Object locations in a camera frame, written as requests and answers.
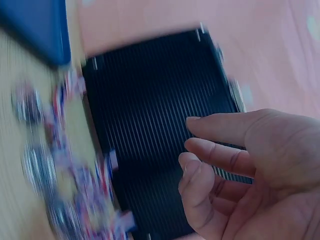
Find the pink surface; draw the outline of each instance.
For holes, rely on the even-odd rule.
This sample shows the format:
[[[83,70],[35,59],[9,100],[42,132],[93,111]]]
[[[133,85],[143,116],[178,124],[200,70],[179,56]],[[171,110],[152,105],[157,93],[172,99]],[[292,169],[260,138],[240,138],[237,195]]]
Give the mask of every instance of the pink surface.
[[[248,111],[275,108],[320,119],[319,0],[78,1],[89,56],[203,22]],[[310,16],[318,21],[313,37]]]

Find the hand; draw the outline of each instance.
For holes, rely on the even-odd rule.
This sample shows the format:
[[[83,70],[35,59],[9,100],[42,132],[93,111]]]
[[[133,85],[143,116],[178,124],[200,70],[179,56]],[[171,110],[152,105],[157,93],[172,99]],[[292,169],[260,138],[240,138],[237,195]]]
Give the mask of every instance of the hand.
[[[189,117],[186,125],[198,138],[188,139],[189,152],[179,156],[179,192],[200,236],[320,239],[320,121],[263,109]],[[225,180],[211,165],[254,178],[253,184]]]

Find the blue folder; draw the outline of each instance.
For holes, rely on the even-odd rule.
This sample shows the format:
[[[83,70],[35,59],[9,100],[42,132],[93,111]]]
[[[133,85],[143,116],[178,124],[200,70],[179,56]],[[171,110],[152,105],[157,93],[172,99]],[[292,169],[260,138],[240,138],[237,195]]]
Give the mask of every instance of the blue folder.
[[[50,65],[71,61],[66,0],[0,0],[0,26]]]

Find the wooden surface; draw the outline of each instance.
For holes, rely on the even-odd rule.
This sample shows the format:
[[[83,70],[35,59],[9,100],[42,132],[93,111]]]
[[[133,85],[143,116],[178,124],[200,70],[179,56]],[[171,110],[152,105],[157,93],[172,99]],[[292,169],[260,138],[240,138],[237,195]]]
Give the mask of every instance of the wooden surface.
[[[67,1],[68,27],[72,62],[83,60],[79,38],[76,4]],[[21,166],[26,144],[26,128],[19,124],[12,111],[11,89],[15,82],[27,78],[48,103],[52,86],[61,76],[49,69],[28,50],[0,29],[0,239],[53,240],[44,203],[35,196]],[[95,158],[87,122],[80,99],[67,107],[67,132],[72,150],[85,161]]]

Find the metal pin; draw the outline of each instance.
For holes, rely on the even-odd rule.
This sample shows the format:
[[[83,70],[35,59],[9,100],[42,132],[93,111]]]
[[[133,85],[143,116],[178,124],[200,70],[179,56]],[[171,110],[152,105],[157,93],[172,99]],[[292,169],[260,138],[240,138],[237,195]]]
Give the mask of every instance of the metal pin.
[[[205,34],[204,25],[203,25],[202,22],[200,22],[200,27],[201,27],[201,32],[202,32],[202,34]]]
[[[97,60],[95,57],[93,58],[93,69],[96,71],[98,70]]]
[[[198,37],[199,42],[201,42],[199,30],[197,29],[197,30],[195,30],[195,32],[196,32],[196,36]]]

